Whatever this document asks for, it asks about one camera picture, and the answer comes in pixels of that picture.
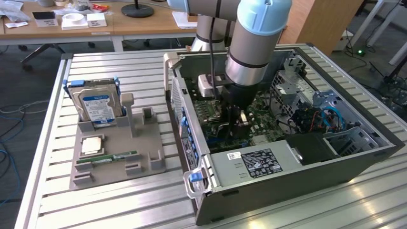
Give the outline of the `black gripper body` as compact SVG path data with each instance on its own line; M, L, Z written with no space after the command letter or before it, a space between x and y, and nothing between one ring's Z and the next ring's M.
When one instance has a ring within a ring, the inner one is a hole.
M245 110L252 104L256 97L259 84L251 86L243 86L236 83L223 86L221 91L221 105L224 107L237 107L240 110Z

